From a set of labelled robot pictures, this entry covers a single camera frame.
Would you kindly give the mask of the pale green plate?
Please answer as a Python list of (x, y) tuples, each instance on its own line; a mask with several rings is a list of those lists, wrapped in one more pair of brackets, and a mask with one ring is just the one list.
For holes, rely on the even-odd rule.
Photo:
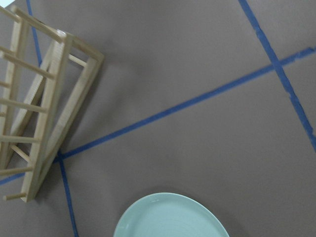
[(135, 201), (121, 216), (115, 237), (228, 237), (221, 222), (199, 202), (175, 193)]

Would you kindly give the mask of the brown paper table cover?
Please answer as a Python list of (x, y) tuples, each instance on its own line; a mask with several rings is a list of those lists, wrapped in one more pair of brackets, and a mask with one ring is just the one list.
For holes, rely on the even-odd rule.
[(111, 237), (159, 192), (232, 237), (315, 236), (315, 1), (16, 5), (105, 63), (36, 199), (1, 201), (1, 236)]

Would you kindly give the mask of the wooden dish rack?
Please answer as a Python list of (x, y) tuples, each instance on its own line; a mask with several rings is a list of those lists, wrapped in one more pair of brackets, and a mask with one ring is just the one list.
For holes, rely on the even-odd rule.
[[(0, 11), (14, 22), (10, 47), (0, 49), (1, 58), (7, 61), (5, 79), (0, 83), (0, 173), (24, 174), (21, 191), (4, 200), (29, 202), (47, 176), (105, 57), (80, 38), (47, 26), (15, 5)], [(40, 66), (24, 59), (30, 28), (52, 40)], [(68, 62), (83, 70), (56, 118)]]

